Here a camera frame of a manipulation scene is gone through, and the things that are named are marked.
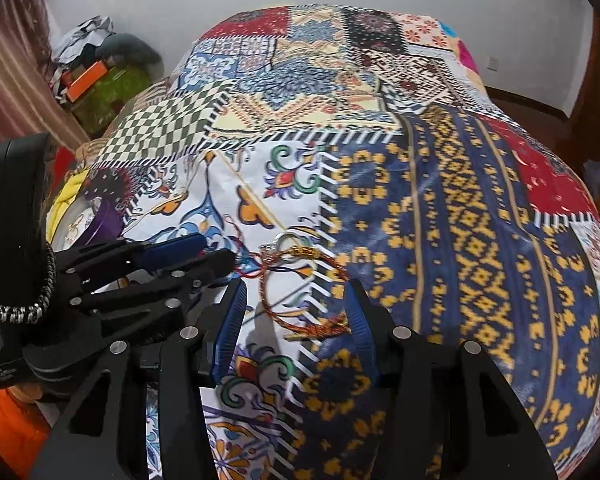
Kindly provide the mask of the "purple heart-shaped jewelry box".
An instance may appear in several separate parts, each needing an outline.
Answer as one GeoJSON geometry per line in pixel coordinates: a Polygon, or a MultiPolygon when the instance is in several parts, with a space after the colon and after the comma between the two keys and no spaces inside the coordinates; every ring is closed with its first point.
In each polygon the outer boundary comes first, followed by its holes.
{"type": "Polygon", "coordinates": [[[60,219],[50,242],[54,252],[115,240],[122,233],[123,223],[114,202],[95,197],[79,196],[60,219]]]}

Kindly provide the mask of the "red and white box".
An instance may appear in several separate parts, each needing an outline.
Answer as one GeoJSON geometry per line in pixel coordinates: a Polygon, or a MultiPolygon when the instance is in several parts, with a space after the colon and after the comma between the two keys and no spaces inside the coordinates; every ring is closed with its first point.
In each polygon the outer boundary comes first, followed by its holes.
{"type": "Polygon", "coordinates": [[[65,175],[76,168],[76,155],[65,146],[58,146],[53,162],[53,187],[65,181],[65,175]]]}

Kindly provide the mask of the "yellow fleece blanket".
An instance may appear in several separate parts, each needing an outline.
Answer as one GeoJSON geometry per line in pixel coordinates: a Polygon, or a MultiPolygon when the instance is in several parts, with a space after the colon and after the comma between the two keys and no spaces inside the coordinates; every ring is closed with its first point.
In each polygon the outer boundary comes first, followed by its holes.
{"type": "Polygon", "coordinates": [[[83,182],[88,175],[88,170],[70,174],[68,180],[55,197],[50,211],[46,216],[45,238],[50,243],[59,226],[59,222],[69,209],[69,206],[76,200],[83,182]]]}

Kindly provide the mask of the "striped brown curtain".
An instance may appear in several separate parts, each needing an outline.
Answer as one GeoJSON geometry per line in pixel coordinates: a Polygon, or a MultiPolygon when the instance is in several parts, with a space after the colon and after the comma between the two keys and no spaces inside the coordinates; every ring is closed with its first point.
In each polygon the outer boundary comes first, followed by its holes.
{"type": "Polygon", "coordinates": [[[0,143],[42,132],[74,151],[88,135],[48,85],[49,34],[44,0],[0,0],[0,143]]]}

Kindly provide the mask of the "green patterned covered stand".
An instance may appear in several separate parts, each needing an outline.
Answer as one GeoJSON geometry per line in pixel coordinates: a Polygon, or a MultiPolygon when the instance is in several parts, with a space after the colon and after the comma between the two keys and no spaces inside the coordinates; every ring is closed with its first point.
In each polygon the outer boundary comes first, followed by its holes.
{"type": "Polygon", "coordinates": [[[130,99],[147,89],[151,79],[140,66],[114,66],[69,106],[88,137],[102,136],[130,99]]]}

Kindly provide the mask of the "orange shoe box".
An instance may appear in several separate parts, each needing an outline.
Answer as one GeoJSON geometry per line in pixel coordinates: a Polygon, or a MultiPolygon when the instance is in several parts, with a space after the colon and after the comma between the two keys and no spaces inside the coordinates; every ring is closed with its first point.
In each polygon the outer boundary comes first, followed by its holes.
{"type": "Polygon", "coordinates": [[[108,73],[107,65],[102,61],[97,61],[70,84],[66,92],[67,99],[71,103],[76,102],[91,86],[94,86],[99,79],[102,79],[106,73],[108,73]]]}

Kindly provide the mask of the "pile of grey clothes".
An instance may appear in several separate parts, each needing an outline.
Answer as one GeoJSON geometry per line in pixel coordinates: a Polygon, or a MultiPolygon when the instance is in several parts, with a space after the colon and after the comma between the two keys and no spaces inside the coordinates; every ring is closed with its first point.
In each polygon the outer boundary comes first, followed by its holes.
{"type": "Polygon", "coordinates": [[[116,32],[109,16],[89,18],[52,44],[50,60],[60,68],[89,68],[102,61],[108,67],[140,66],[162,73],[163,60],[147,42],[127,32],[116,32]]]}

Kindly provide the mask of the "colourful patchwork bedspread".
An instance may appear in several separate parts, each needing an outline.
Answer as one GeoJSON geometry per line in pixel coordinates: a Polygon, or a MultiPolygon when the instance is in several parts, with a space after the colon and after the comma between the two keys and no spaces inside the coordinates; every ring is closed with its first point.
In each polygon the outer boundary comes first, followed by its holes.
{"type": "Polygon", "coordinates": [[[436,344],[473,339],[559,478],[600,437],[600,217],[495,104],[452,29],[305,4],[237,13],[122,112],[76,199],[120,236],[200,234],[248,288],[204,417],[221,479],[365,479],[386,411],[337,333],[356,278],[436,344]]]}

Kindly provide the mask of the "wooden door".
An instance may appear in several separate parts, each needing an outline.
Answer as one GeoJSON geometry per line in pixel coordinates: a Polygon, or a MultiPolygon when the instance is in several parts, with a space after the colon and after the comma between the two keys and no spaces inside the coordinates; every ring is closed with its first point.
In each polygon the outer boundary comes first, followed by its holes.
{"type": "Polygon", "coordinates": [[[576,104],[569,118],[568,162],[575,167],[587,160],[600,162],[600,17],[593,14],[593,30],[576,104]]]}

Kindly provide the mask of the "white wall socket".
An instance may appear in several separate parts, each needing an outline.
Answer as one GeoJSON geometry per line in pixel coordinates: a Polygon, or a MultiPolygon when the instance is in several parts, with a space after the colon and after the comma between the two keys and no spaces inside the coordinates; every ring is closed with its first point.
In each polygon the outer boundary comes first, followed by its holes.
{"type": "Polygon", "coordinates": [[[488,58],[488,62],[486,63],[486,68],[488,70],[490,70],[491,72],[497,72],[498,71],[498,58],[494,58],[494,56],[490,56],[490,58],[488,58]]]}

